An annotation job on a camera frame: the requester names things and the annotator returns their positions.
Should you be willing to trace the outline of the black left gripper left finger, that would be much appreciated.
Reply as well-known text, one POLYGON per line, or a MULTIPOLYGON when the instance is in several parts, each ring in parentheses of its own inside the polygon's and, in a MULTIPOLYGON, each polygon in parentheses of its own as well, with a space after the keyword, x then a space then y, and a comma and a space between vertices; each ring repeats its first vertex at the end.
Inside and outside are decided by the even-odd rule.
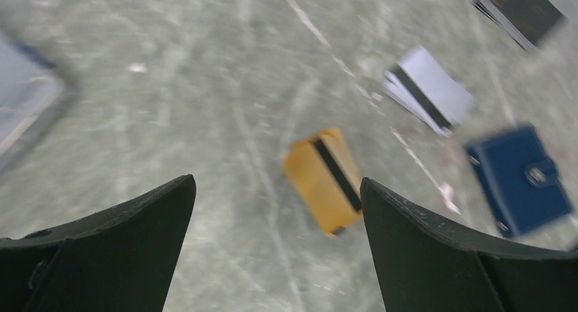
POLYGON ((177 177, 89 216, 1 239, 2 311, 161 311, 194 208, 177 177))

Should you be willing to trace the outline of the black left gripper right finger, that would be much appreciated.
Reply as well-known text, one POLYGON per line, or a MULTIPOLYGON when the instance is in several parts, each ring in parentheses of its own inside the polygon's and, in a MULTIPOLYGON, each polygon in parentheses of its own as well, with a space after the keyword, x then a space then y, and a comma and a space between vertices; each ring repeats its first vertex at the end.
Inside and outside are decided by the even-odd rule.
POLYGON ((576 311, 577 253, 491 236, 361 183, 387 311, 576 311))

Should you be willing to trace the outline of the blue leather card holder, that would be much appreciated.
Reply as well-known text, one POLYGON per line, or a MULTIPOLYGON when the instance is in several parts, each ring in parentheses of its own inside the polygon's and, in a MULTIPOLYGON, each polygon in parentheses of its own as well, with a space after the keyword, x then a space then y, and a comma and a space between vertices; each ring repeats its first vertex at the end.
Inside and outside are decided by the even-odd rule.
POLYGON ((503 237, 526 235, 573 212, 533 125, 471 142, 466 153, 503 237))

